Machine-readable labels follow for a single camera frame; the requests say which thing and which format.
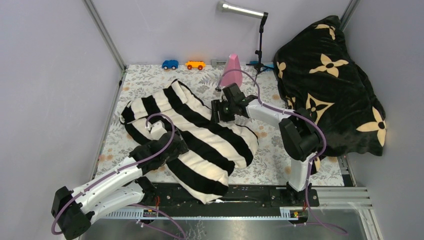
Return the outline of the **black white striped pillow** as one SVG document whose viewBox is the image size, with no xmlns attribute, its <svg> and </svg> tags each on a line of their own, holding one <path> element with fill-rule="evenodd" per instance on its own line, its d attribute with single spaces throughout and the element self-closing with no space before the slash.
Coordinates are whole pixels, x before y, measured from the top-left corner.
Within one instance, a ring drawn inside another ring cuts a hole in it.
<svg viewBox="0 0 424 240">
<path fill-rule="evenodd" d="M 188 151 L 167 163 L 176 181 L 203 204 L 223 197 L 235 169 L 248 167 L 259 141 L 247 126 L 214 123 L 212 111 L 185 84 L 174 80 L 162 90 L 127 103 L 119 121 L 140 145 L 153 139 L 146 124 L 164 123 L 181 134 Z"/>
</svg>

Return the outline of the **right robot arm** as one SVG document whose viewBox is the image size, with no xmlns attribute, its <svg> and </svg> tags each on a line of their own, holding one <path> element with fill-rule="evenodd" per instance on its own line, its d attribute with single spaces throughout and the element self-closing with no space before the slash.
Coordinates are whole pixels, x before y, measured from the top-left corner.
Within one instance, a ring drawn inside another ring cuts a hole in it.
<svg viewBox="0 0 424 240">
<path fill-rule="evenodd" d="M 312 195 L 310 177 L 320 169 L 318 148 L 324 141 L 322 131 L 308 116 L 308 111 L 283 109 L 261 101 L 258 96 L 246 96 L 236 83 L 217 87 L 216 91 L 220 97 L 211 101 L 213 122 L 230 122 L 235 116 L 242 116 L 279 130 L 285 152 L 291 159 L 291 174 L 282 194 L 283 201 L 293 207 L 307 206 Z"/>
</svg>

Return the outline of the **silver flashlight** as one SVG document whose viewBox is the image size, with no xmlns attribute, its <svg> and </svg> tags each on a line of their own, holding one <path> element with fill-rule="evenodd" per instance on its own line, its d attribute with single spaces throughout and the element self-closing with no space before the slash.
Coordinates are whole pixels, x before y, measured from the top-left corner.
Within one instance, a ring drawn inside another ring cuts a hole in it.
<svg viewBox="0 0 424 240">
<path fill-rule="evenodd" d="M 268 69 L 268 70 L 261 70 L 261 68 L 264 66 L 262 63 L 262 57 L 263 57 L 263 33 L 264 33 L 264 27 L 266 24 L 266 21 L 268 19 L 268 13 L 264 12 L 264 11 L 257 11 L 257 10 L 253 10 L 253 9 L 249 9 L 249 8 L 245 8 L 245 7 L 241 7 L 238 5 L 234 5 L 231 4 L 225 0 L 221 0 L 217 3 L 217 10 L 219 12 L 222 13 L 233 13 L 233 14 L 237 14 L 237 15 L 242 15 L 242 16 L 247 16 L 247 17 L 251 17 L 251 18 L 256 18 L 256 19 L 260 19 L 260 24 L 259 24 L 259 44 L 258 44 L 258 49 L 255 50 L 255 55 L 257 55 L 257 61 L 258 63 L 256 65 L 250 65 L 253 66 L 253 68 L 256 70 L 257 74 L 261 74 L 262 72 L 265 71 L 270 71 L 273 69 Z M 223 87 L 219 87 L 219 82 L 218 81 L 218 86 L 217 86 L 217 90 L 218 89 L 222 89 Z"/>
</svg>

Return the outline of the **pink metronome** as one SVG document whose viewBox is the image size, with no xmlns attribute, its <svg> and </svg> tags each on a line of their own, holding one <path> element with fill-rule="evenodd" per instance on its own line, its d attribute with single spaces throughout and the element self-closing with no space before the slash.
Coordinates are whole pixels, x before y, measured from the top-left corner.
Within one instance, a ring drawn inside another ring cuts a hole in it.
<svg viewBox="0 0 424 240">
<path fill-rule="evenodd" d="M 236 84 L 241 87 L 243 83 L 243 74 L 241 72 L 241 64 L 237 54 L 229 55 L 225 64 L 224 72 L 220 78 L 219 87 L 227 87 L 230 84 Z"/>
</svg>

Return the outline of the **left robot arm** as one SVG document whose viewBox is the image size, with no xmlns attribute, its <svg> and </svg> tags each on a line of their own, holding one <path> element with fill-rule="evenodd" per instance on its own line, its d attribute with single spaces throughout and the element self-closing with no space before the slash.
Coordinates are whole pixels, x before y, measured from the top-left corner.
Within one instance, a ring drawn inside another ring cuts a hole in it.
<svg viewBox="0 0 424 240">
<path fill-rule="evenodd" d="M 74 189 L 54 194 L 51 233 L 73 240 L 100 218 L 123 207 L 152 204 L 156 187 L 146 174 L 176 160 L 189 150 L 179 132 L 168 131 L 157 140 L 134 148 L 115 168 Z"/>
</svg>

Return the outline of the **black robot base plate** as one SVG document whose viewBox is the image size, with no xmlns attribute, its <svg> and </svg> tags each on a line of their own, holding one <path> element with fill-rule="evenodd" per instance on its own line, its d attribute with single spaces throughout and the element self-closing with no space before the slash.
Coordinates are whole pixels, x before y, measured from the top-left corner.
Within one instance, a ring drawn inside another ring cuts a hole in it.
<svg viewBox="0 0 424 240">
<path fill-rule="evenodd" d="M 223 197 L 202 203 L 177 183 L 153 186 L 141 204 L 176 220 L 284 220 L 320 205 L 315 189 L 305 194 L 291 193 L 285 186 L 231 184 Z"/>
</svg>

